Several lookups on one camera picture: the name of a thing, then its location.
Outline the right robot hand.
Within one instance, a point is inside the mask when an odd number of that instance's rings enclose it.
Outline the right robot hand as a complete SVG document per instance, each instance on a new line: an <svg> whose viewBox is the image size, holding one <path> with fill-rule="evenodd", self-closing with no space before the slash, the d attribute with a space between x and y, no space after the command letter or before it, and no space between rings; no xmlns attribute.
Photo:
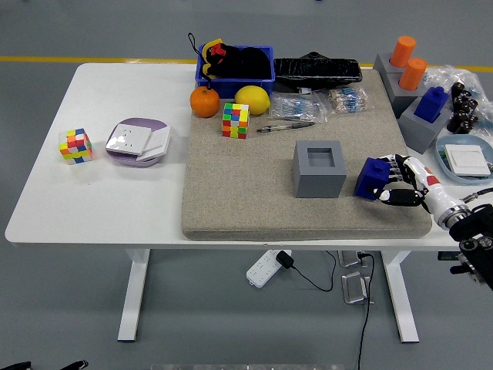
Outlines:
<svg viewBox="0 0 493 370"><path fill-rule="evenodd" d="M374 196L383 204L400 207L421 205L434 216L437 224L445 222L455 214L467 214L464 201L445 191L439 179L417 158L389 154L377 158L390 165L387 183L403 181L413 189L373 189Z"/></svg>

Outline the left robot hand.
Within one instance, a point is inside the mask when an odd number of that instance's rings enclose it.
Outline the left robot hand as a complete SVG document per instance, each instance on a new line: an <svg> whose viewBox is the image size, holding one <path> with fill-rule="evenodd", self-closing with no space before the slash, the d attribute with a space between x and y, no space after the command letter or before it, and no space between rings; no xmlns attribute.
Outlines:
<svg viewBox="0 0 493 370"><path fill-rule="evenodd" d="M77 362L73 362L63 367L62 370L81 370L86 368L89 363L86 360L79 360ZM1 370L29 370L32 368L32 363L30 361L27 362L18 362L12 365L8 365Z"/></svg>

